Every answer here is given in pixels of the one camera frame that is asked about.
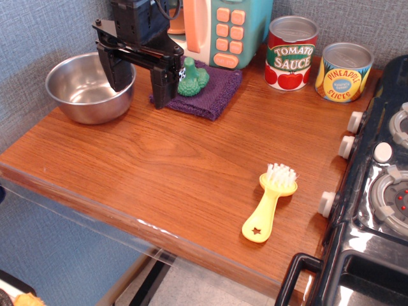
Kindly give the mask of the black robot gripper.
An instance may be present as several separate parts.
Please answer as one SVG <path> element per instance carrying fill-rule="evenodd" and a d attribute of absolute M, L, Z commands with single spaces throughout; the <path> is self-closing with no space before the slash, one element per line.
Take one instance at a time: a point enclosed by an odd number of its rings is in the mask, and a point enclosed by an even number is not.
<path fill-rule="evenodd" d="M 151 69 L 153 102 L 164 108 L 177 94 L 184 50 L 169 36 L 170 21 L 181 11 L 181 1 L 111 1 L 113 20 L 97 18 L 99 60 L 115 92 L 133 80 L 130 62 Z"/>

